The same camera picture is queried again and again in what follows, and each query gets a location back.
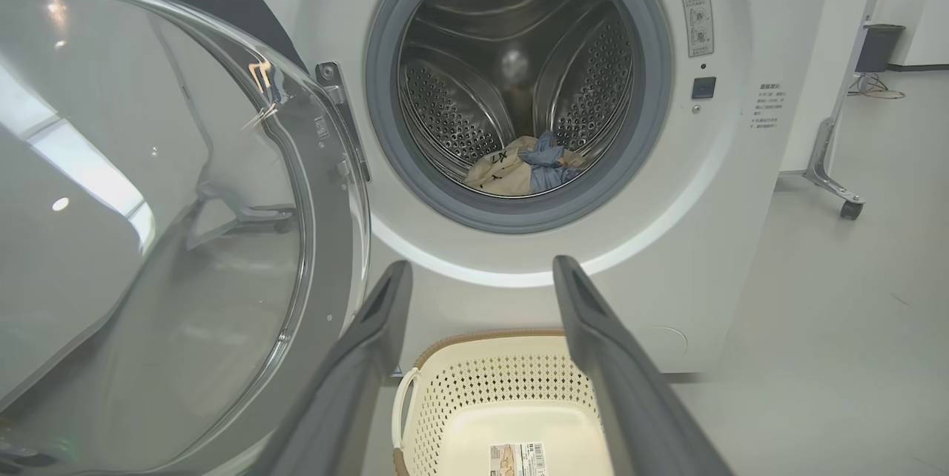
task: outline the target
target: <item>basket handle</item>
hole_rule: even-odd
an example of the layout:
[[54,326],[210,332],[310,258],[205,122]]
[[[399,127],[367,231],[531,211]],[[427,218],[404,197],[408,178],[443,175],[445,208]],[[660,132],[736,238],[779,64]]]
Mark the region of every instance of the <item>basket handle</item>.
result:
[[[399,382],[399,388],[396,390],[396,403],[392,406],[392,446],[395,449],[403,447],[403,406],[406,404],[406,392],[412,382],[418,377],[418,367],[413,367],[411,371],[403,375],[403,381]],[[412,392],[412,400],[409,402],[409,414],[406,418],[406,428],[408,428],[409,419],[412,418],[414,402],[417,398],[417,391]]]

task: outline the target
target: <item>black wheel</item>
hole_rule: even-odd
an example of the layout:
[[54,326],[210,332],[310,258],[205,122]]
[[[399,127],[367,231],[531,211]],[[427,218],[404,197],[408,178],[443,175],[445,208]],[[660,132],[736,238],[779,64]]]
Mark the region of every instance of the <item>black wheel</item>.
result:
[[844,202],[844,206],[840,208],[840,217],[842,219],[857,220],[863,210],[863,203]]

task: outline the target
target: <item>beige cloth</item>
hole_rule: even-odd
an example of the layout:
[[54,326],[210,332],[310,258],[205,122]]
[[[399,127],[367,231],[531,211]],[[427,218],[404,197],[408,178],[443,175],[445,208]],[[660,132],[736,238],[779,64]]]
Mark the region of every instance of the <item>beige cloth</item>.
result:
[[[485,155],[468,170],[465,185],[498,196],[525,196],[531,192],[531,169],[518,157],[519,151],[532,151],[537,139],[524,135],[511,141],[502,151]],[[565,149],[563,164],[582,168],[586,160]]]

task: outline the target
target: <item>gray floor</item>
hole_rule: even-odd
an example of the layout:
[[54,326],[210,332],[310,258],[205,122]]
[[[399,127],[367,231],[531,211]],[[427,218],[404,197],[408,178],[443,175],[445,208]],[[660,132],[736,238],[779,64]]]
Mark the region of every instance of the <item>gray floor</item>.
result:
[[949,474],[949,73],[884,81],[906,98],[847,98],[834,162],[863,215],[780,179],[721,365],[670,378],[738,475]]

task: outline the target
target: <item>metal stand leg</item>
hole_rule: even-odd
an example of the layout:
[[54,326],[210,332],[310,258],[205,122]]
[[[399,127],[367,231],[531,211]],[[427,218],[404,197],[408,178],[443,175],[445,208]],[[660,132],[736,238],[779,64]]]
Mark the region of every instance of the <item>metal stand leg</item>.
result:
[[824,159],[827,158],[827,149],[830,147],[835,125],[833,118],[821,122],[820,130],[817,131],[817,141],[814,142],[814,151],[810,154],[810,164],[807,164],[807,170],[804,170],[804,178],[843,198],[844,206],[840,209],[840,216],[852,220],[860,216],[860,212],[864,209],[864,200],[845,189],[840,183],[833,181],[827,175],[827,169],[824,168]]

